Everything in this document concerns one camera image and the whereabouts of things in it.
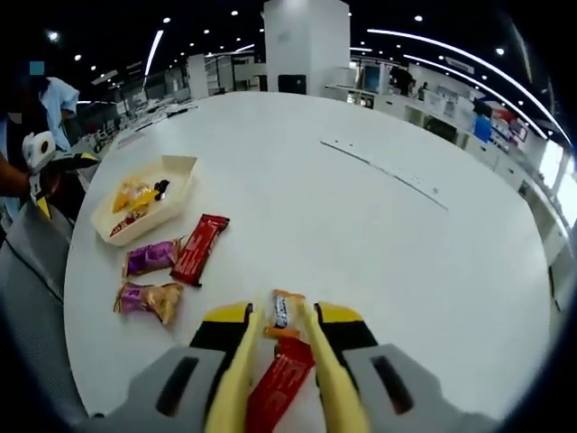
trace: red candy bar wrapper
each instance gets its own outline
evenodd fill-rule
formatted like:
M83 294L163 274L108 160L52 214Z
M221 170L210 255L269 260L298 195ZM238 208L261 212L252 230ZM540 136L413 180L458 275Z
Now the red candy bar wrapper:
M204 214L198 221L187 243L180 250L179 259L172 268L170 276L191 286L200 287L200 276L205 269L213 244L220 233L226 229L230 219L224 216Z
M251 433L272 432L315 366L310 346L296 338L281 338L275 353L277 357L249 396L245 427Z

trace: chair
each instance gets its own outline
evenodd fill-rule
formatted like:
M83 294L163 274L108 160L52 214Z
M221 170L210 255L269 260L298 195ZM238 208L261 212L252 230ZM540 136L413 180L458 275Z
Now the chair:
M46 281L49 289L64 297L66 261L72 225L54 207L49 221L32 203L24 204L10 226L6 240L32 269Z
M20 234L20 230L11 229L10 244L4 242L0 249L0 316L41 393L60 418L74 426L85 420L87 413L70 371L61 294L53 292L42 281L42 274L34 270L37 263L28 263L28 256L14 253L16 245L21 243ZM54 250L46 235L37 233L30 239L34 241L30 246L36 251ZM27 253L37 258L44 256ZM59 266L63 271L66 260L62 260L62 254L55 255L60 262L54 260L51 265Z

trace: desk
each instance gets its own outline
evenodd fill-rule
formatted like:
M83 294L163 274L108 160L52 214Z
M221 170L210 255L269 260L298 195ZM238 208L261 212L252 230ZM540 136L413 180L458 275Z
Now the desk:
M380 343L394 343L434 374L451 403L506 416L549 334L545 256L523 199L443 139L358 106L253 92L197 106L149 126L130 146L111 146L80 210L64 318L87 411L121 404L132 377L187 344L211 308L282 288L356 309ZM320 140L339 140L435 185L447 209ZM104 244L89 222L99 201L163 153L198 157L186 213L125 248ZM186 288L174 327L115 314L124 254L188 235L202 213L231 224L202 290ZM155 272L136 281L168 278Z

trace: candy bar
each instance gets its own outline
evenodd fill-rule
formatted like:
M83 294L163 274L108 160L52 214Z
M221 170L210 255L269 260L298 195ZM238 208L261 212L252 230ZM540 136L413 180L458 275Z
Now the candy bar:
M269 320L270 324L264 328L263 335L270 338L280 338L282 336L298 338L300 335L296 327L298 303L304 298L304 295L299 293L273 290L272 307L274 312Z
M156 315L162 325L167 325L176 315L183 289L176 282L162 286L142 286L126 281L116 295L114 311L123 314L150 312Z
M224 216L206 214L201 216L197 227L180 252L170 276L175 280L200 287L200 276L212 252L213 244L228 226L229 221L230 219Z
M145 245L126 254L123 277L171 268L179 256L180 240Z
M271 433L315 365L310 346L296 338L281 338L277 350L275 360L249 396L245 431Z

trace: paper tray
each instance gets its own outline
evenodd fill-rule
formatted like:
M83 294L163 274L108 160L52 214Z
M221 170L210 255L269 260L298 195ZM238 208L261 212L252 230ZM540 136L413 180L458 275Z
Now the paper tray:
M170 181L170 184L164 199L160 202L154 202L147 215L114 236L110 236L110 232L112 232L114 226L126 217L127 211L122 210L116 214L112 213L116 190L111 191L100 202L96 211L90 217L92 225L105 242L116 246L124 246L154 227L175 217L182 212L188 201L193 183L192 170L196 162L197 158L192 156L163 155L142 170L127 176L123 180L136 178L153 186L159 180L166 179Z

